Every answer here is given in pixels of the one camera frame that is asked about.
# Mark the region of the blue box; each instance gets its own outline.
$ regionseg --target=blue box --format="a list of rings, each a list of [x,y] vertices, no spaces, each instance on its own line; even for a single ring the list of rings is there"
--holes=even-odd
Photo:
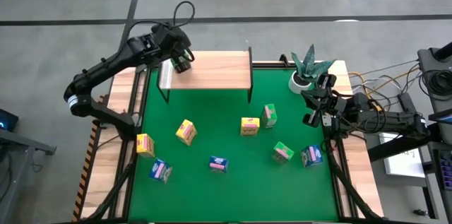
[[[219,157],[215,157],[215,156],[210,157],[209,167],[212,171],[226,173],[228,164],[229,164],[229,161],[225,158],[219,158]]]
[[[318,165],[323,162],[322,153],[319,145],[308,146],[302,150],[302,160],[304,167]]]
[[[157,159],[150,171],[149,177],[166,183],[172,171],[172,166],[161,159]]]

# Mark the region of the computer screen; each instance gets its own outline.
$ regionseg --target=computer screen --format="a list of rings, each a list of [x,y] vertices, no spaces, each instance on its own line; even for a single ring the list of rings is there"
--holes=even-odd
[[[445,124],[452,124],[452,109],[431,114],[429,115],[429,120]]]

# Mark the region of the wooden board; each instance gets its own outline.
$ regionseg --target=wooden board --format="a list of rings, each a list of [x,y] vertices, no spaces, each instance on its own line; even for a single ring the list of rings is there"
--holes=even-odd
[[[352,94],[352,88],[347,74],[347,67],[344,61],[336,61],[334,65],[332,65],[332,67],[328,70],[328,72],[333,73],[337,76],[337,81],[334,87],[335,90],[342,94]],[[128,109],[134,74],[135,69],[125,69],[114,77],[112,82],[112,89],[109,94],[109,108],[112,108],[117,112],[123,112],[124,110]],[[136,98],[137,104],[134,108],[134,112],[137,112],[139,109],[139,103],[141,102],[141,93],[143,90],[143,82],[144,76],[141,76]],[[103,129],[99,133],[99,143],[105,142],[113,136],[117,135],[116,130],[113,128]],[[367,155],[365,142],[362,139],[354,137],[349,137],[343,142],[353,186],[362,196],[364,201],[366,201],[366,203],[371,207],[371,209],[380,216],[383,216],[383,210],[381,208],[381,203],[378,191],[376,189],[369,156]],[[92,172],[89,179],[85,181],[87,185],[87,189],[85,189],[85,203],[78,209],[77,215],[75,214],[76,211],[74,211],[73,220],[77,219],[76,217],[88,217],[99,206],[100,202],[102,202],[102,200],[108,194],[109,190],[112,188],[120,148],[121,140],[119,138],[116,138],[97,150],[95,158],[93,158],[94,161],[91,163],[91,165],[93,166]],[[345,215],[350,216],[345,188],[340,182],[339,184],[339,190],[344,206]],[[118,216],[122,212],[122,206],[124,205],[125,186],[126,184],[122,187],[119,195],[117,204]]]
[[[162,64],[161,89],[250,89],[248,51],[197,51],[191,69],[176,73],[170,60]]]

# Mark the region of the potted plant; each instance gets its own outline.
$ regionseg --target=potted plant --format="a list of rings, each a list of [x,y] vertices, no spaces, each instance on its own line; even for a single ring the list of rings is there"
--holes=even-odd
[[[294,71],[289,80],[289,88],[293,93],[301,94],[302,90],[308,90],[312,83],[317,82],[317,78],[322,73],[328,71],[333,65],[333,61],[322,61],[315,63],[316,57],[314,52],[314,44],[311,45],[306,56],[301,62],[297,54],[292,53],[292,59],[295,62],[297,70]]]

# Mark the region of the yellow box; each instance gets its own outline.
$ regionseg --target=yellow box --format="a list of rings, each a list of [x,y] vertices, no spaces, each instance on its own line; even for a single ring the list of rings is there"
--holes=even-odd
[[[259,131],[259,118],[242,117],[241,136],[255,136]]]
[[[185,119],[179,129],[176,131],[176,136],[186,145],[190,146],[193,138],[197,135],[197,130],[193,122]]]
[[[155,157],[154,140],[147,134],[136,135],[136,153],[145,157]]]

